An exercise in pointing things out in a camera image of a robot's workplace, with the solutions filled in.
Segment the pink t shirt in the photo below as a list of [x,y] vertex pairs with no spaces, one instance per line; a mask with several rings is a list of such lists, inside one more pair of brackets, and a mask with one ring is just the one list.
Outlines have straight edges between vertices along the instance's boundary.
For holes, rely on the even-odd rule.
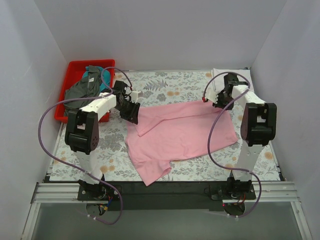
[[231,116],[200,100],[141,107],[127,123],[128,154],[146,186],[171,171],[172,161],[216,152],[238,141]]

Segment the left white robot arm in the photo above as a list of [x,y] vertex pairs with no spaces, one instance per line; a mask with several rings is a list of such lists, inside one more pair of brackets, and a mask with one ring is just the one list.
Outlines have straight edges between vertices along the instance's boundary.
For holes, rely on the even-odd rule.
[[99,143],[99,121],[111,109],[119,111],[122,119],[138,124],[140,91],[132,90],[127,93],[128,85],[123,81],[116,81],[113,88],[99,94],[92,102],[81,107],[71,109],[65,129],[65,143],[75,153],[84,176],[78,183],[95,200],[106,196],[106,187],[100,183],[104,174],[98,166],[94,150]]

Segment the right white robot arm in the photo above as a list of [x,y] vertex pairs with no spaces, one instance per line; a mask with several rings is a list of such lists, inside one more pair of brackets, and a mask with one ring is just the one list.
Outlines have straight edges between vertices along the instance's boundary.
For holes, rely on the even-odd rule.
[[217,94],[213,106],[232,110],[234,102],[243,108],[240,126],[242,146],[236,165],[226,181],[227,195],[232,199],[252,193],[252,173],[258,157],[265,146],[275,138],[277,106],[260,99],[252,90],[250,83],[236,72],[224,73],[224,89]]

